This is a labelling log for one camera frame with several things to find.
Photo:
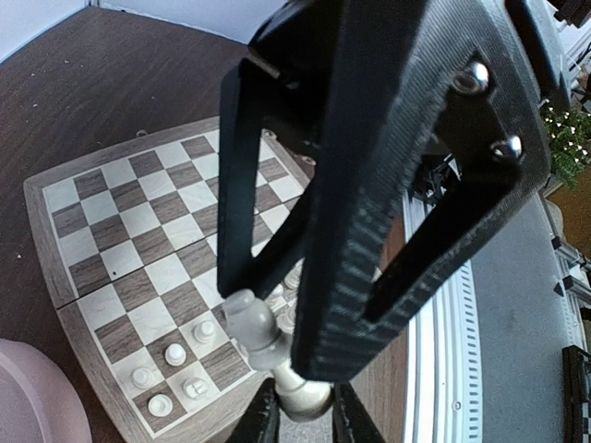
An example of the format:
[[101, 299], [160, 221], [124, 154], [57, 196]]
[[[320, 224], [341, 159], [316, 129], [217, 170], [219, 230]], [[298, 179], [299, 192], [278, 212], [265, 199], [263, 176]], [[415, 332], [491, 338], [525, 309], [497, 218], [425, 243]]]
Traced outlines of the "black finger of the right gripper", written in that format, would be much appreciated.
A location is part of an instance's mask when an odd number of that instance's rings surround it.
[[[363, 370], [549, 173], [541, 1], [348, 1], [335, 51], [292, 348], [294, 370]], [[382, 248], [433, 138], [459, 163], [391, 264]]]

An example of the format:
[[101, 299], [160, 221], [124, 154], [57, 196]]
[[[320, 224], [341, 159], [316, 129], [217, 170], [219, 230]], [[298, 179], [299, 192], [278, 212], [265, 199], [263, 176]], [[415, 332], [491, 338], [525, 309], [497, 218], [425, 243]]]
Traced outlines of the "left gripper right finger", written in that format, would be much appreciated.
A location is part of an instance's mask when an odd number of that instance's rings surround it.
[[349, 383], [333, 386], [332, 441], [335, 443], [385, 442]]

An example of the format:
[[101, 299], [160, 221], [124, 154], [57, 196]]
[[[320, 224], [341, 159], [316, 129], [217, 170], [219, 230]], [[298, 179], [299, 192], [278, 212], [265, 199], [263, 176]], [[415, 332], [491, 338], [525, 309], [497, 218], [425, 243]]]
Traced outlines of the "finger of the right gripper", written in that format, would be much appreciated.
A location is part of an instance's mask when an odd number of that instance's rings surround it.
[[276, 80], [244, 58], [223, 78], [220, 103], [217, 268], [222, 298], [249, 289], [261, 300], [304, 256], [313, 185], [308, 185], [267, 245], [253, 255], [262, 119]]

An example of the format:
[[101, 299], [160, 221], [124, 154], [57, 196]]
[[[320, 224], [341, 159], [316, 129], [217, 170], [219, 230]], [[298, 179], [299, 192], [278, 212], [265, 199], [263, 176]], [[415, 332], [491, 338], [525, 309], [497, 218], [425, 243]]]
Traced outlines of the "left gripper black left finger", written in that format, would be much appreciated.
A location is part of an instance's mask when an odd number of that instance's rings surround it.
[[281, 408], [274, 380], [264, 380], [230, 435], [230, 443], [277, 443]]

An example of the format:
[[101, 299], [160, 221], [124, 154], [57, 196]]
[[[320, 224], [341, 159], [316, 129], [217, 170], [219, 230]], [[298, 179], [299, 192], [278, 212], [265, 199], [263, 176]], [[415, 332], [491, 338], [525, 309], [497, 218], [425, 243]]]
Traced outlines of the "light chess pawn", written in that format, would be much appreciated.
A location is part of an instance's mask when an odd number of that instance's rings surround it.
[[287, 305], [284, 295], [285, 289], [283, 285], [278, 284], [266, 298], [265, 303], [273, 313], [277, 313]]
[[286, 306], [277, 316], [277, 325], [281, 331], [293, 335], [296, 323], [296, 306]]
[[198, 343], [207, 344], [215, 339], [216, 327], [211, 320], [204, 320], [194, 327], [192, 335]]
[[186, 362], [187, 352], [180, 343], [175, 342], [166, 348], [164, 352], [164, 358], [168, 365], [179, 367]]
[[286, 274], [283, 280], [283, 284], [289, 290], [296, 290], [301, 280], [301, 274], [303, 269], [303, 259], [298, 260], [292, 269]]

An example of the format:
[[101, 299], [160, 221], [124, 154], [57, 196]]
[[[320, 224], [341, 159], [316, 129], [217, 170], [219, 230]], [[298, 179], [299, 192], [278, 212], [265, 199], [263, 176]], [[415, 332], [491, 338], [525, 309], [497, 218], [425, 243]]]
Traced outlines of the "light chess king tall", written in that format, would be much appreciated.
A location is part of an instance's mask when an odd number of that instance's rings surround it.
[[265, 301], [249, 289], [240, 290], [223, 302], [226, 326], [246, 349], [248, 364], [268, 372], [284, 413], [295, 422], [310, 422], [332, 406], [332, 385], [303, 379], [292, 369], [291, 336], [277, 325]]

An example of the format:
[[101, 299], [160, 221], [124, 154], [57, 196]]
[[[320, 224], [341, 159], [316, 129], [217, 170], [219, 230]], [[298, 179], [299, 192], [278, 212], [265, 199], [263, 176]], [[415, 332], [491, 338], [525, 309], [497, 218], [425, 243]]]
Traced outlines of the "light chess piece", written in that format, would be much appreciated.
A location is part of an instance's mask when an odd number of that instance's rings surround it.
[[165, 394], [156, 394], [148, 401], [148, 410], [152, 416], [163, 418], [172, 413], [173, 401]]
[[197, 401], [208, 392], [209, 384], [201, 377], [191, 377], [183, 382], [182, 388], [187, 398]]
[[132, 370], [130, 376], [137, 389], [149, 389], [154, 382], [154, 375], [148, 367], [137, 367]]

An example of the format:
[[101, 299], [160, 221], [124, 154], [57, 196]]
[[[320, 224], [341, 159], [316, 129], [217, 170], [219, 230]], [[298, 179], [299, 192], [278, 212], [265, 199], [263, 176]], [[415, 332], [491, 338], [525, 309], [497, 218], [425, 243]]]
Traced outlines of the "wooden chess board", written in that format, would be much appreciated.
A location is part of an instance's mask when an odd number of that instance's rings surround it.
[[[217, 291], [218, 121], [208, 118], [99, 150], [28, 178], [31, 232], [78, 362], [127, 442], [223, 442], [263, 379], [227, 332]], [[215, 339], [192, 331], [211, 320]], [[180, 343], [179, 367], [164, 352]], [[131, 372], [154, 382], [137, 389]], [[183, 382], [201, 377], [197, 401]], [[174, 409], [152, 416], [165, 394]]]

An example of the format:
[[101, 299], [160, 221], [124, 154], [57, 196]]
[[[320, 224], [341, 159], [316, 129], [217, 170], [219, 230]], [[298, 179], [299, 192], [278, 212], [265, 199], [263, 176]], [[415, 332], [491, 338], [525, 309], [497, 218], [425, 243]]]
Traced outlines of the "pink double bowl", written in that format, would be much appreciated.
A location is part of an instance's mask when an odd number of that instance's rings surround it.
[[82, 402], [63, 371], [25, 342], [1, 340], [1, 440], [91, 442]]

